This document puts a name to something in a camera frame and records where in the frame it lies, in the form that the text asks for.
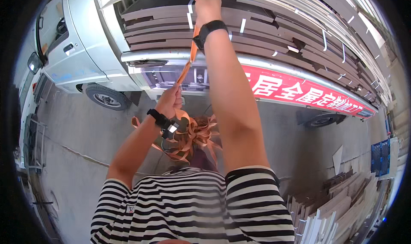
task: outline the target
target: concrete ground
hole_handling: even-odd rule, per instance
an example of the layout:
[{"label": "concrete ground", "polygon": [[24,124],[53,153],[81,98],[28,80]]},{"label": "concrete ground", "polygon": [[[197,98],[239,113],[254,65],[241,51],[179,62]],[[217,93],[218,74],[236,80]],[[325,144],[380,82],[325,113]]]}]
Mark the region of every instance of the concrete ground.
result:
[{"label": "concrete ground", "polygon": [[[113,111],[92,102],[84,94],[66,94],[52,87],[48,103],[38,108],[38,117],[48,125],[45,134],[46,166],[41,174],[44,195],[54,200],[54,220],[62,241],[88,243],[90,223],[108,164],[123,140],[133,131],[131,117],[142,120],[155,106],[145,93],[140,105]],[[207,97],[186,96],[184,110],[192,117],[211,115]],[[334,175],[332,155],[343,144],[340,171],[354,158],[362,169],[369,161],[370,145],[386,139],[383,113],[361,122],[346,118],[318,129],[297,125],[295,113],[304,108],[258,102],[265,148],[271,168],[281,179],[281,193],[298,192],[321,184]],[[218,169],[223,170],[222,154]],[[150,149],[138,170],[161,174],[173,163],[162,152]]]}]

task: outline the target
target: striped shirt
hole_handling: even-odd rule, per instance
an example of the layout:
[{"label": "striped shirt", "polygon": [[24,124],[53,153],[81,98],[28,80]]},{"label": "striped shirt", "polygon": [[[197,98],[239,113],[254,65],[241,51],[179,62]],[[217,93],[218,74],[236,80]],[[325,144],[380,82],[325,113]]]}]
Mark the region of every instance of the striped shirt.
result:
[{"label": "striped shirt", "polygon": [[129,190],[107,179],[91,223],[92,243],[294,243],[274,172],[252,166],[224,178],[186,167],[149,175]]}]

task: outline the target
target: black watch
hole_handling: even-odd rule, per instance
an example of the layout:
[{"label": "black watch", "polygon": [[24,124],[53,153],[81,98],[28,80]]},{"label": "black watch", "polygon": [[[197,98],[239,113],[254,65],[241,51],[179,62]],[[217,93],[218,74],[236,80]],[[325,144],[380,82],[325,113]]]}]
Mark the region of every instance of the black watch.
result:
[{"label": "black watch", "polygon": [[221,20],[214,20],[203,25],[200,29],[200,33],[193,38],[193,41],[196,44],[197,48],[204,53],[204,43],[206,43],[208,34],[218,29],[225,29],[227,33],[229,32],[226,24],[224,24],[224,22]]},{"label": "black watch", "polygon": [[165,115],[160,114],[155,109],[148,110],[147,114],[151,115],[155,119],[155,124],[161,128],[164,139],[171,139],[173,137],[173,133],[179,127],[179,125],[176,122],[169,120]]}]

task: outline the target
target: orange rope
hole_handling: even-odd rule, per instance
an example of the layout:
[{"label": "orange rope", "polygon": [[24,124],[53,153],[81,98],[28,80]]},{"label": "orange rope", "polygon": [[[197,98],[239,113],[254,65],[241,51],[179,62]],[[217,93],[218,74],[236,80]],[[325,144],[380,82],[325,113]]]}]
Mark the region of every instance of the orange rope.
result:
[{"label": "orange rope", "polygon": [[[194,27],[194,35],[193,37],[197,36],[200,33],[200,29],[196,26]],[[180,77],[177,80],[177,83],[180,85],[184,81],[185,76],[188,73],[188,70],[190,69],[191,65],[193,64],[194,60],[196,59],[196,54],[197,54],[197,46],[196,44],[192,41],[191,42],[191,52],[190,52],[190,60],[187,62],[187,64],[184,66]]]},{"label": "orange rope", "polygon": [[[194,37],[197,36],[200,32],[200,29],[196,26],[194,27]],[[188,70],[190,69],[193,61],[196,58],[197,54],[197,46],[194,42],[191,43],[191,52],[190,52],[190,60],[184,66],[180,77],[177,80],[177,83],[180,85],[184,78],[186,77]],[[211,128],[217,124],[215,122],[215,115],[212,115],[210,118],[191,118],[187,112],[181,109],[174,109],[176,111],[176,117],[178,120],[181,121],[182,118],[186,118],[188,123],[185,128],[185,132],[175,131],[173,134],[173,138],[171,140],[167,140],[170,143],[178,143],[176,147],[173,147],[168,150],[172,150],[172,152],[166,152],[162,150],[157,144],[151,144],[154,148],[163,151],[166,153],[170,159],[173,161],[185,161],[190,163],[187,160],[188,155],[193,155],[193,143],[197,144],[200,148],[207,147],[210,150],[210,154],[217,165],[217,157],[214,153],[213,147],[216,147],[222,150],[221,146],[214,143],[210,140],[212,135],[218,135],[219,132],[211,131]],[[131,124],[137,128],[140,125],[140,122],[136,117],[131,119]]]}]

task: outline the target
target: stacked boards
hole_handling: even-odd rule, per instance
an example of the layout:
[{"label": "stacked boards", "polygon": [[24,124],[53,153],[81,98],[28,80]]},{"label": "stacked boards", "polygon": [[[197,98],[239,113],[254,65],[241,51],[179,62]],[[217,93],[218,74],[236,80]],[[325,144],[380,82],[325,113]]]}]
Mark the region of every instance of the stacked boards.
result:
[{"label": "stacked boards", "polygon": [[[141,51],[189,48],[197,14],[193,0],[136,0],[121,18],[131,51]],[[372,86],[374,78],[359,58],[348,47],[343,51],[332,36],[324,51],[322,30],[303,17],[264,0],[222,0],[222,18],[236,52],[303,68],[361,97],[372,93],[369,102],[380,103],[380,90]]]},{"label": "stacked boards", "polygon": [[317,192],[322,195],[314,199],[307,196],[299,203],[301,195],[291,196],[287,208],[294,222],[295,243],[342,244],[352,238],[375,204],[377,181],[374,173],[350,171],[327,180]]}]

